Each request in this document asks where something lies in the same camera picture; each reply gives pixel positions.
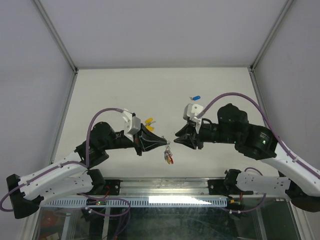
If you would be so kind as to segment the red handle keyring holder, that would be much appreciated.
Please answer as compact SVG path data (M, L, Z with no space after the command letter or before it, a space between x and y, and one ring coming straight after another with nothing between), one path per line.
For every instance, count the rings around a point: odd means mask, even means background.
M166 145L165 145L165 150L163 152L163 156L164 156L164 160L167 162L167 157L168 156L171 156L173 158L173 153L172 153L171 147L170 147L171 142L169 140L165 139L164 135L162 136L162 138L166 141Z

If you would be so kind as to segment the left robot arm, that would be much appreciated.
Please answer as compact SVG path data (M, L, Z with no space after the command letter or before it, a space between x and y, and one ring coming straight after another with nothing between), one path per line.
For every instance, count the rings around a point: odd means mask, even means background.
M107 122L99 122L90 131L89 142L77 146L64 159L26 176L11 174L6 178L11 211L15 219L23 219L59 198L100 194L105 180L96 166L109 158L108 150L133 148L141 156L166 144L164 137L144 125L129 139L123 130L116 132Z

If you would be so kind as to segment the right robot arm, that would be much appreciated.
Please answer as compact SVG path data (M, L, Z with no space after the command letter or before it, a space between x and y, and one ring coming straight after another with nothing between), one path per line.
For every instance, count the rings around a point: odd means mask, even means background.
M267 127L249 123L245 111L231 103L217 112L217 123L199 115L203 107L188 104L183 113L186 125L175 135L175 143L193 150L201 150L205 143L233 144L235 150L275 169L280 176L250 174L238 169L225 172L223 185L216 190L226 197L232 195L278 195L291 201L297 208L317 213L320 210L320 171L287 146Z

